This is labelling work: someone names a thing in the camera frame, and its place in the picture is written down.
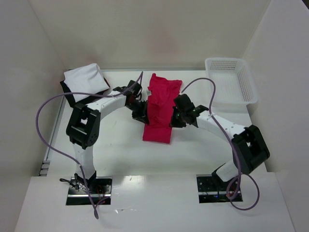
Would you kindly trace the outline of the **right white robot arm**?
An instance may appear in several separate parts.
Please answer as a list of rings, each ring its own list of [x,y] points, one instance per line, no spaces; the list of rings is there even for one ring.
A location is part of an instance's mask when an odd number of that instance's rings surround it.
[[[239,174],[250,174],[270,157],[265,140],[255,125],[245,127],[223,117],[211,114],[210,108],[195,106],[186,94],[174,99],[170,126],[183,128],[187,125],[206,130],[227,141],[232,147],[232,160],[213,171],[212,180],[222,188]]]

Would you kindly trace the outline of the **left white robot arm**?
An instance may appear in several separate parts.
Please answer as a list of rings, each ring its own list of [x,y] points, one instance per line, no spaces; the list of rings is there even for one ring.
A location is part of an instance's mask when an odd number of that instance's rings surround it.
[[[98,140],[101,120],[117,109],[126,107],[132,118],[149,124],[147,102],[141,96],[141,85],[131,80],[126,87],[116,87],[105,98],[89,104],[78,103],[73,107],[66,134],[73,144],[78,161],[74,178],[77,183],[92,188],[96,184],[97,172],[93,163],[93,146]]]

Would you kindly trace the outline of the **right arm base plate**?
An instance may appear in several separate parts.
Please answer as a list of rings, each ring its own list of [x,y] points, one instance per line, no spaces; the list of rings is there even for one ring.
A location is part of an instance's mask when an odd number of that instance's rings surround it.
[[[197,175],[199,203],[228,203],[228,182],[215,183],[211,175]]]

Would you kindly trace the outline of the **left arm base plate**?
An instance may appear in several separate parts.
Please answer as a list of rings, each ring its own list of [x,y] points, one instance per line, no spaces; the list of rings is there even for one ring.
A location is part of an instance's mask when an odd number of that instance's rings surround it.
[[[78,184],[74,177],[69,180],[60,179],[61,182],[69,183],[66,205],[90,205],[91,202],[82,184]],[[96,205],[110,205],[112,194],[112,178],[97,177],[95,185],[89,188],[91,198]]]

